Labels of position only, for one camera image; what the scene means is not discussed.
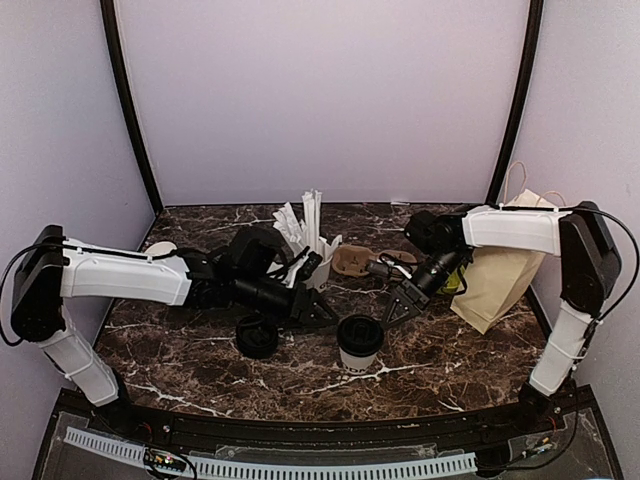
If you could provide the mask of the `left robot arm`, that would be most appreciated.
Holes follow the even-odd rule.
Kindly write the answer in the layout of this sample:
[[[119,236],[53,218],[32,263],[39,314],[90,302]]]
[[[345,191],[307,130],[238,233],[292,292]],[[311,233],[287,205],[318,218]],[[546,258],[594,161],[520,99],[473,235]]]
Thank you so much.
[[[307,286],[320,267],[319,254],[304,248],[287,259],[279,237],[243,227],[210,252],[172,246],[167,252],[110,249],[66,237],[45,227],[33,245],[9,263],[14,277],[10,325],[15,345],[38,345],[120,436],[141,427],[127,391],[77,331],[64,307],[67,298],[105,297],[150,301],[196,310],[238,304],[276,330],[323,328],[338,318],[321,293]]]

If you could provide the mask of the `white paper coffee cup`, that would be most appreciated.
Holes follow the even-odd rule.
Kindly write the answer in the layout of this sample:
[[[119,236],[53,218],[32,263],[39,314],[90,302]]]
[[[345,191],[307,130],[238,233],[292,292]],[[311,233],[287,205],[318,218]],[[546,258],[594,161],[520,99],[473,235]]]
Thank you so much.
[[[356,355],[350,353],[340,348],[339,353],[343,370],[347,374],[355,377],[365,375],[377,357],[377,351],[363,356],[361,354]]]

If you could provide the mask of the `black coffee cup lid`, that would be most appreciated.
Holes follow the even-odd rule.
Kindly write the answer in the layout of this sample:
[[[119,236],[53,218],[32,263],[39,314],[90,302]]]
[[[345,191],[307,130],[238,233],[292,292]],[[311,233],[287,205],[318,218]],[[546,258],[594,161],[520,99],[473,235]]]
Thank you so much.
[[[336,335],[340,349],[355,357],[376,354],[385,339],[381,323],[366,315],[345,318],[339,323]]]

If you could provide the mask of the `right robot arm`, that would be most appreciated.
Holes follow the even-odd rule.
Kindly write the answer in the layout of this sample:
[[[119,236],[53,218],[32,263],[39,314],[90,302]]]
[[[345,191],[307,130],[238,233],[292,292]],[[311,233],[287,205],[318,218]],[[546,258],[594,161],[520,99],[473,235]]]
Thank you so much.
[[[381,323],[389,328],[421,315],[478,249],[502,247],[556,257],[561,265],[560,310],[527,382],[551,397],[584,358],[622,269],[605,223],[608,217],[590,201],[562,208],[480,205],[441,215],[421,211],[410,218],[404,235],[428,258],[392,290]]]

